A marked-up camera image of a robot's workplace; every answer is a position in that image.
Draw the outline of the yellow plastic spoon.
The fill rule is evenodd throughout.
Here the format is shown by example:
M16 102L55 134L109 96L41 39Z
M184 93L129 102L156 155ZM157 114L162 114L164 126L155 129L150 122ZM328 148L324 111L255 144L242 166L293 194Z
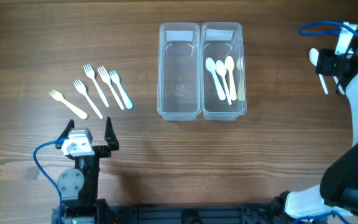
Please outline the yellow plastic spoon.
M235 87L233 70L235 68L234 59L231 56L227 56L225 59L225 67L229 72L229 92L232 101L237 100L237 91Z

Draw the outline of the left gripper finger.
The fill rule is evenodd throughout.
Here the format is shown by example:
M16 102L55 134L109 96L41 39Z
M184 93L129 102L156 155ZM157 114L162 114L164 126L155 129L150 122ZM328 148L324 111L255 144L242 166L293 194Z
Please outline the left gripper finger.
M118 151L119 150L119 142L118 142L117 137L114 133L111 118L109 116L106 118L104 140L107 142L107 145L110 148L110 151Z
M62 148L64 140L66 140L68 138L68 135L69 135L70 131L73 128L74 128L74 121L71 119L71 120L69 120L66 128L63 130L61 135L55 141L55 148L56 149L61 149Z

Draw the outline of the white plastic spoon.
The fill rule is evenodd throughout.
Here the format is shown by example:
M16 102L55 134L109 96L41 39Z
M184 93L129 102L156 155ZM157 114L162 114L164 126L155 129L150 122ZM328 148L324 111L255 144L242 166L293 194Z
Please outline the white plastic spoon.
M338 77L333 77L334 81L336 83L336 93L338 95L345 95L345 91L343 90L342 86L341 86L341 81L340 79L338 79Z
M309 58L310 58L310 62L315 66L317 67L317 63L318 63L318 56L319 56L319 52L315 49L315 48L312 48L310 49L310 52L309 52ZM328 88L326 86L326 82L323 78L323 76L321 74L319 74L319 79L320 79L320 82L321 82L321 86L323 88L323 91L326 95L329 94L328 92Z
M216 91L217 91L217 94L218 94L218 98L223 101L226 99L226 95L223 91L223 88L218 80L218 77L216 75L216 63L215 61L208 57L206 60L205 60L205 66L206 66L206 69L207 71L209 71L211 74L212 74L212 77L213 77L213 80L214 80L214 84L215 84L215 87L216 87Z
M227 102L228 102L229 105L232 105L231 95L230 95L229 87L228 87L227 81L226 81L227 69L226 69L225 64L223 63L223 61L218 60L216 62L216 71L217 71L218 75L220 75L222 80L223 80L223 86L224 86L224 91L225 91L225 94L226 94Z

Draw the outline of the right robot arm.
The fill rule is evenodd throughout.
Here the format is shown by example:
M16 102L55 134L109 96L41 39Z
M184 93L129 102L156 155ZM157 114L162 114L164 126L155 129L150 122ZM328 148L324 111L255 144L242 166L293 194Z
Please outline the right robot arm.
M307 32L308 28L331 25L333 30ZM334 50L321 49L311 56L316 73L334 77L336 93L345 96L351 107L352 147L327 168L315 187L284 192L262 212L266 223L323 223L327 217L358 216L358 24L318 21L299 28L302 36L334 35Z

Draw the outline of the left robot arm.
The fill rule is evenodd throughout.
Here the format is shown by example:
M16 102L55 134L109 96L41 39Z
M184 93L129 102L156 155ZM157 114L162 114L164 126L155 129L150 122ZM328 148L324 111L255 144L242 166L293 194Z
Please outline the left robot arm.
M104 140L106 145L93 146L90 130L76 129L72 119L59 136L55 147L75 166L64 170L57 180L62 202L52 210L52 223L119 223L106 200L98 198L99 160L119 150L110 117L106 118Z

